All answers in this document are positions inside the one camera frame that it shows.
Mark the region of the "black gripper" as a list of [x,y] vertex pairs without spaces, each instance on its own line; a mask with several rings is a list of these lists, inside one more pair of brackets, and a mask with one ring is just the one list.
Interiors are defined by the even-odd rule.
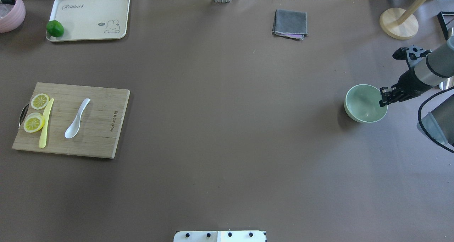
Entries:
[[380,88],[382,99],[379,101],[379,105],[380,107],[385,107],[393,103],[393,101],[407,101],[422,95],[430,89],[430,85],[420,81],[415,75],[415,71],[409,69],[399,77],[398,82],[391,88]]

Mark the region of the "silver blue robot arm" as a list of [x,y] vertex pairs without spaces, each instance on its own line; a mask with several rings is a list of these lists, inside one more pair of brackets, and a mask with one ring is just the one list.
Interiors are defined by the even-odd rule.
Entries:
[[[381,107],[395,102],[403,102],[416,98],[442,82],[453,77],[454,71],[453,38],[436,50],[423,49],[418,46],[402,47],[396,50],[392,57],[405,60],[408,70],[403,73],[392,87],[381,87]],[[453,145],[453,96],[446,98],[435,109],[421,116],[423,107],[433,98],[453,90],[449,87],[435,93],[425,100],[418,108],[417,127],[426,137],[440,147],[449,149]]]

